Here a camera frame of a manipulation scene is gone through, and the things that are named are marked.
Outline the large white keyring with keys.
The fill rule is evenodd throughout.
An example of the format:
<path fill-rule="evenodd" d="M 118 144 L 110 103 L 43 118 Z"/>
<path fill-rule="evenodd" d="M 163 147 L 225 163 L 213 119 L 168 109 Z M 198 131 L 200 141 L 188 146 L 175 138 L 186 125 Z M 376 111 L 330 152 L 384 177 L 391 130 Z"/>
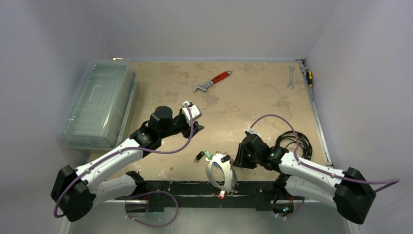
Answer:
<path fill-rule="evenodd" d="M 211 153 L 203 151 L 207 161 L 206 175 L 211 185 L 219 189 L 218 198 L 224 199 L 227 195 L 236 193 L 238 178 L 233 167 L 233 159 L 226 152 Z"/>

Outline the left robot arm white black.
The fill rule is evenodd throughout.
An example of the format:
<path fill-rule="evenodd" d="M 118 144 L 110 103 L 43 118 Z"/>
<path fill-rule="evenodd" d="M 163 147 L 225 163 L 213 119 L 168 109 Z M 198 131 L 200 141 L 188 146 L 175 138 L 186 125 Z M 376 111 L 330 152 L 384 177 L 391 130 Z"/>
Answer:
<path fill-rule="evenodd" d="M 66 217 L 74 222 L 84 217 L 94 206 L 107 200 L 123 196 L 142 198 L 145 194 L 145 181 L 139 173 L 126 173 L 112 180 L 107 178 L 150 153 L 171 155 L 184 150 L 191 139 L 204 128 L 197 121 L 201 116 L 199 107 L 190 101 L 184 102 L 175 117 L 169 107 L 159 106 L 149 120 L 143 122 L 119 146 L 92 162 L 76 168 L 70 165 L 61 168 L 51 191 L 51 199 L 55 202 L 54 217 Z M 158 150 L 163 139 L 177 134 L 187 139 L 183 146 L 173 151 Z"/>

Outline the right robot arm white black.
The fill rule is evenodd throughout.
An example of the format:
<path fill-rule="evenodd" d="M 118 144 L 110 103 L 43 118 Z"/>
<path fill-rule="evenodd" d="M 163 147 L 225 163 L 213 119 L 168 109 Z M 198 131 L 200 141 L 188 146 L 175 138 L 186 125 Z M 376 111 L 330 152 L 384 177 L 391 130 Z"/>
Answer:
<path fill-rule="evenodd" d="M 316 200 L 335 208 L 355 224 L 364 223 L 376 197 L 359 170 L 350 167 L 343 171 L 296 157 L 281 146 L 269 147 L 257 134 L 247 134 L 241 141 L 234 164 L 246 169 L 260 165 L 278 172 L 267 191 L 274 201 L 287 196 Z"/>

